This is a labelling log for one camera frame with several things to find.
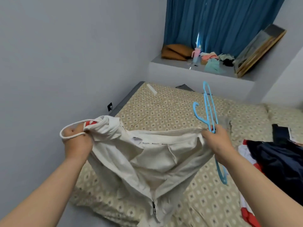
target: white jacket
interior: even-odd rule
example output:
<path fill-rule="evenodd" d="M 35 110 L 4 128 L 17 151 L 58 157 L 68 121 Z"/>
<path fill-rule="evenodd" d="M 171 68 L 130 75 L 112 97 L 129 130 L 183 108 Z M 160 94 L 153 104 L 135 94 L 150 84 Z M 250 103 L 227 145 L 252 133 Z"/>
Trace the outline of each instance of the white jacket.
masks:
<path fill-rule="evenodd" d="M 138 226 L 164 226 L 199 168 L 213 156 L 201 128 L 128 131 L 111 116 L 80 122 L 93 138 L 88 161 L 102 186 L 146 208 Z M 83 134 L 63 137 L 62 131 L 62 139 Z"/>

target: black zipper slider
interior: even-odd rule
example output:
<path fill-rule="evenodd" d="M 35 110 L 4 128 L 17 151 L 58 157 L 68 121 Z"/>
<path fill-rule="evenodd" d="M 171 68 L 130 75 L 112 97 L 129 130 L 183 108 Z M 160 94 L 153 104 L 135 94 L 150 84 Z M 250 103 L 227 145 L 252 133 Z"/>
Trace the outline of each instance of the black zipper slider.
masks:
<path fill-rule="evenodd" d="M 154 214 L 156 214 L 156 205 L 154 204 L 154 201 L 152 202 L 152 207 L 153 207 L 153 210 L 154 210 Z"/>

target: pink pitcher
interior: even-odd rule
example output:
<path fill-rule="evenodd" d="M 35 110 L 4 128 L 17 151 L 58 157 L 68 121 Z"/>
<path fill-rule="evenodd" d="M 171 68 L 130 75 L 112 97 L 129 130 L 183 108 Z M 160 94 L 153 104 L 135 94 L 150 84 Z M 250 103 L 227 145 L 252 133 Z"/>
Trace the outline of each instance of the pink pitcher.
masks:
<path fill-rule="evenodd" d="M 201 48 L 195 48 L 195 50 L 192 52 L 191 57 L 193 58 L 192 62 L 197 63 L 199 55 L 201 53 Z"/>

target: blue clothes hanger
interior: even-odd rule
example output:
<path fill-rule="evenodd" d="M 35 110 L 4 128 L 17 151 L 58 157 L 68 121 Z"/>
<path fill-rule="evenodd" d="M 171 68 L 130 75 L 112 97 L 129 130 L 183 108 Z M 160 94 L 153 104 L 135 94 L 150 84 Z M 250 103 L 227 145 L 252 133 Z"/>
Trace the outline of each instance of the blue clothes hanger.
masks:
<path fill-rule="evenodd" d="M 194 109 L 194 113 L 195 113 L 195 116 L 197 117 L 197 119 L 199 119 L 200 121 L 204 122 L 207 124 L 208 126 L 208 129 L 212 132 L 212 133 L 215 133 L 216 130 L 214 128 L 214 117 L 212 115 L 212 110 L 211 110 L 211 107 L 210 107 L 210 103 L 209 103 L 209 98 L 208 98 L 208 94 L 206 92 L 206 89 L 205 89 L 205 86 L 208 87 L 208 90 L 209 90 L 209 95 L 210 95 L 210 99 L 211 99 L 211 103 L 212 103 L 212 106 L 213 106 L 213 109 L 214 109 L 214 117 L 216 119 L 216 124 L 218 124 L 218 118 L 217 118 L 217 113 L 216 113 L 216 108 L 214 106 L 214 100 L 212 99 L 212 94 L 211 94 L 211 91 L 210 91 L 210 87 L 208 85 L 208 83 L 206 81 L 203 82 L 203 90 L 204 90 L 204 104 L 205 104 L 205 111 L 206 111 L 206 120 L 201 118 L 200 116 L 198 116 L 197 114 L 197 111 L 196 111 L 196 106 L 199 106 L 199 104 L 197 102 L 194 102 L 193 104 L 193 109 Z M 212 121 L 212 128 L 211 129 L 211 122 L 209 120 L 209 115 L 208 115 L 208 110 L 209 110 L 209 113 L 210 113 L 210 117 L 211 117 L 211 121 Z M 216 166 L 217 166 L 217 170 L 218 170 L 218 174 L 219 174 L 219 177 L 220 177 L 220 180 L 221 182 L 226 185 L 227 184 L 227 171 L 226 171 L 226 168 L 223 167 L 223 170 L 224 170 L 224 175 L 222 175 L 222 172 L 220 170 L 220 167 L 219 167 L 219 163 L 218 161 L 216 160 Z"/>

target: person's left hand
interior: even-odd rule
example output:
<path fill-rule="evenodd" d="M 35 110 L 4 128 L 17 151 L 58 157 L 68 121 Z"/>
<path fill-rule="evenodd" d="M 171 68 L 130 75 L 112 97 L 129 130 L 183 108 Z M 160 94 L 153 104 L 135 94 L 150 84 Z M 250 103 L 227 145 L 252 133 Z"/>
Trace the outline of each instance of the person's left hand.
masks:
<path fill-rule="evenodd" d="M 79 124 L 75 129 L 69 127 L 64 129 L 63 135 L 67 137 L 81 132 L 83 132 L 83 123 Z M 93 148 L 92 138 L 89 134 L 79 135 L 65 140 L 63 143 L 65 145 L 65 158 L 79 160 L 82 164 L 86 162 Z"/>

